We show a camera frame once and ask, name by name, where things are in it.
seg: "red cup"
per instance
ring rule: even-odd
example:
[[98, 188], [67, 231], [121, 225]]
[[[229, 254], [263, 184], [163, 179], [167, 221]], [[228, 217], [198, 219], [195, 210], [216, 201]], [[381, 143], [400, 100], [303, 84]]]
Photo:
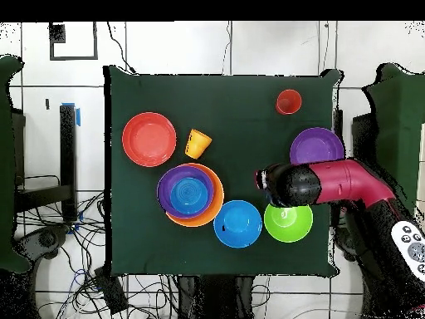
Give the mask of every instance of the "red cup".
[[276, 110], [279, 114], [294, 114], [301, 108], [300, 93], [292, 89], [287, 89], [277, 97]]

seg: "green bowl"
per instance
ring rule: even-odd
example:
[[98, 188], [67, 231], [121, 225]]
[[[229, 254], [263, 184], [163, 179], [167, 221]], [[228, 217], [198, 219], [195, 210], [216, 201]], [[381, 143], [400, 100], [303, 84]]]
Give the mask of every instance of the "green bowl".
[[309, 233], [313, 225], [313, 212], [310, 206], [276, 208], [267, 205], [264, 212], [264, 226], [277, 241], [293, 243]]

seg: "yellow cup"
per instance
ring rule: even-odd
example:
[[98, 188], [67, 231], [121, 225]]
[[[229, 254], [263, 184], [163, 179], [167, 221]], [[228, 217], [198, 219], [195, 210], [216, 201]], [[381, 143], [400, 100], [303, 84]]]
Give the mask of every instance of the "yellow cup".
[[191, 158], [199, 158], [213, 140], [202, 132], [192, 129], [186, 144], [185, 154]]

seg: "robotic arm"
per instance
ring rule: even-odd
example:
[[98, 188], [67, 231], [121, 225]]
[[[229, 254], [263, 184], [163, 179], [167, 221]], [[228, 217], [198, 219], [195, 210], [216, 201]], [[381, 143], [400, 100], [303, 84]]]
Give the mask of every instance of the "robotic arm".
[[273, 164], [256, 173], [256, 183], [275, 207], [355, 204], [363, 244], [359, 257], [370, 256], [378, 266], [379, 311], [386, 317], [425, 317], [425, 236], [391, 188], [366, 165], [355, 159]]

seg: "green cloth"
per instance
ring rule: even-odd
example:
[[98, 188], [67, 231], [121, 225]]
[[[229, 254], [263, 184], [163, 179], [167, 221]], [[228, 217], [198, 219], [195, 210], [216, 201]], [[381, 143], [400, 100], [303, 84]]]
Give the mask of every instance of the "green cloth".
[[25, 272], [29, 262], [13, 251], [12, 237], [16, 230], [15, 214], [15, 147], [9, 81], [22, 69], [14, 56], [0, 57], [0, 268]]
[[379, 82], [366, 87], [373, 100], [379, 133], [378, 164], [403, 188], [404, 206], [413, 213], [417, 191], [421, 124], [425, 122], [425, 75], [411, 75], [394, 64], [381, 68]]
[[[331, 127], [336, 70], [323, 77], [130, 76], [110, 66], [112, 100], [112, 272], [140, 274], [300, 274], [334, 276], [328, 264], [330, 206], [313, 207], [310, 233], [297, 243], [280, 243], [263, 226], [257, 241], [234, 249], [216, 237], [213, 222], [185, 228], [167, 218], [156, 198], [157, 184], [169, 169], [198, 162], [222, 181], [225, 202], [243, 199], [261, 215], [266, 197], [254, 173], [273, 163], [289, 163], [291, 142], [304, 129]], [[302, 107], [280, 115], [279, 93], [295, 89]], [[135, 115], [166, 116], [177, 133], [177, 147], [164, 164], [145, 168], [125, 154], [121, 136]], [[191, 129], [212, 138], [198, 160], [184, 148]]]

